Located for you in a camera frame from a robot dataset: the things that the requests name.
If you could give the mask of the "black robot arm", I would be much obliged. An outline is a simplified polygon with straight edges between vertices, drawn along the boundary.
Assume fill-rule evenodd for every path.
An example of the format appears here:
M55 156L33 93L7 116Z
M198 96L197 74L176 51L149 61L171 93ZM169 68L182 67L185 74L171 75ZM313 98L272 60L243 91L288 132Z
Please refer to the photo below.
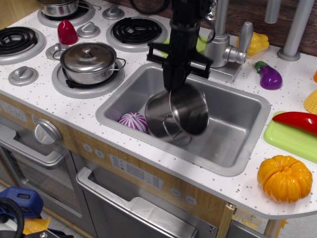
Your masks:
M191 71L207 78L213 60L197 49L201 21L209 12L210 0L164 0L157 8L130 4L142 14L158 14L172 6L169 44L149 43L147 59L162 64L163 82L167 91L177 91Z

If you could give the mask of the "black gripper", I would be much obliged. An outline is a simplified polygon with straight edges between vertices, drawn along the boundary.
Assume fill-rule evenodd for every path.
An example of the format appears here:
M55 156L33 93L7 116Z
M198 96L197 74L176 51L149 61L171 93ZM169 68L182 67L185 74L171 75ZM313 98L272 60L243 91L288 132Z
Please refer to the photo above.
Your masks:
M191 72L208 78L212 60L196 50L200 21L191 24L170 21L170 26L169 44L149 43L147 60L162 65L164 87L167 91L175 91L182 87ZM168 53L167 58L160 51Z

